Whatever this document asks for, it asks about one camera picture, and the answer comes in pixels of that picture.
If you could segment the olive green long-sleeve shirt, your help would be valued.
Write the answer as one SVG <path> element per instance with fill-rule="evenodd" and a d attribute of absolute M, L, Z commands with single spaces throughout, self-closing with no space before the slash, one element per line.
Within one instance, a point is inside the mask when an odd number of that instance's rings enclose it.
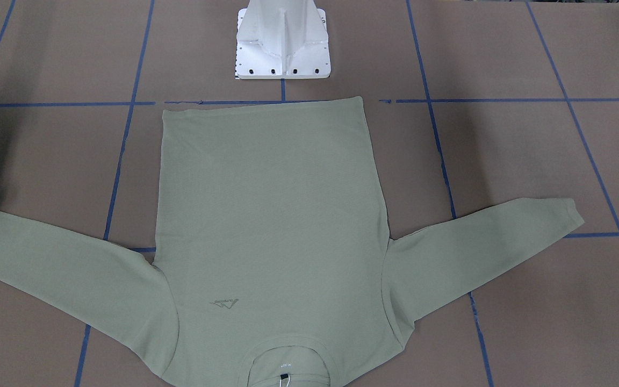
<path fill-rule="evenodd" d="M 163 113 L 156 253 L 0 211 L 0 281 L 175 386 L 344 386 L 584 223 L 518 198 L 398 239 L 363 99 Z"/>

